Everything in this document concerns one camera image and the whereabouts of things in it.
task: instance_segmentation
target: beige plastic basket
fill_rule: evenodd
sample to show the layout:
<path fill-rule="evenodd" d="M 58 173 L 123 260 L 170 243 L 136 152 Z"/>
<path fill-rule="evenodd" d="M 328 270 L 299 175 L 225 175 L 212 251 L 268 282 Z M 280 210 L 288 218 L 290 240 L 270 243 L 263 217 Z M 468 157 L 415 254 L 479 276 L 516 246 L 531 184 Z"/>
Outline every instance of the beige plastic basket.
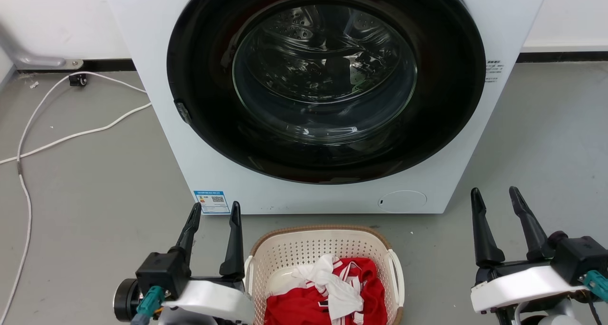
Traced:
<path fill-rule="evenodd" d="M 289 279 L 294 266 L 313 264 L 323 254 L 371 258 L 384 286 L 388 325 L 400 323 L 405 299 L 403 271 L 384 236 L 365 226 L 319 225 L 269 232 L 251 249 L 244 282 L 256 308 L 254 325 L 264 324 L 268 291 Z"/>

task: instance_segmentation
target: red and white striped garment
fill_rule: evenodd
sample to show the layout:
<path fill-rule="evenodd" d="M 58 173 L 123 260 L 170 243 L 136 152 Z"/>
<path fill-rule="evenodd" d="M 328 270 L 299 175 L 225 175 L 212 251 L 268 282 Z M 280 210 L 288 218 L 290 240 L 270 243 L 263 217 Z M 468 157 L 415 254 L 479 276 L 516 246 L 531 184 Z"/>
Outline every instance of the red and white striped garment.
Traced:
<path fill-rule="evenodd" d="M 363 310 L 333 322 L 328 310 L 327 291 L 317 290 L 315 283 L 307 288 L 293 288 L 266 300 L 265 325 L 386 325 L 384 286 L 377 277 L 376 265 L 369 258 L 342 258 L 334 263 L 334 275 L 361 291 Z"/>

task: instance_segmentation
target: round glass door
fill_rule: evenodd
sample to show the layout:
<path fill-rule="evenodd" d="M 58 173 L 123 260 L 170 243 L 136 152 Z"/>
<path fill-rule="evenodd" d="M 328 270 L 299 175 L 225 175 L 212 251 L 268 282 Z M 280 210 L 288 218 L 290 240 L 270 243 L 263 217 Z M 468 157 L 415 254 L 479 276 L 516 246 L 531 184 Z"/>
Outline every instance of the round glass door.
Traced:
<path fill-rule="evenodd" d="M 443 148 L 484 50 L 459 0 L 191 0 L 169 45 L 180 115 L 254 171 L 362 182 Z"/>

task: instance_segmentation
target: white cloth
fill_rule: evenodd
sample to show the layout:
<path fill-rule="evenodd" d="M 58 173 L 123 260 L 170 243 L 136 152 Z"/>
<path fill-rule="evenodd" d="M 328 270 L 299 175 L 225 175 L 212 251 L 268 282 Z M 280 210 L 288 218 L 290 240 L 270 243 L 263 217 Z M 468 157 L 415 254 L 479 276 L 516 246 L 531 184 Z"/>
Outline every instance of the white cloth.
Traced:
<path fill-rule="evenodd" d="M 346 282 L 333 271 L 341 264 L 332 254 L 325 254 L 314 265 L 299 265 L 295 267 L 292 277 L 311 281 L 322 295 L 327 295 L 328 309 L 332 323 L 352 312 L 363 311 L 363 298 L 361 285 L 357 281 Z"/>

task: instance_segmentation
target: washing machine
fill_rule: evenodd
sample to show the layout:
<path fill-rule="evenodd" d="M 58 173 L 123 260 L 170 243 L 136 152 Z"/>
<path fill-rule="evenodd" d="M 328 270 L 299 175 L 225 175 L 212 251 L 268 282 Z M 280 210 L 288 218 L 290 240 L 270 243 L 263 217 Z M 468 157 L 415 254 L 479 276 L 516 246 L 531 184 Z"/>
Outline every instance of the washing machine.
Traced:
<path fill-rule="evenodd" d="M 108 0 L 205 214 L 444 212 L 543 0 Z"/>

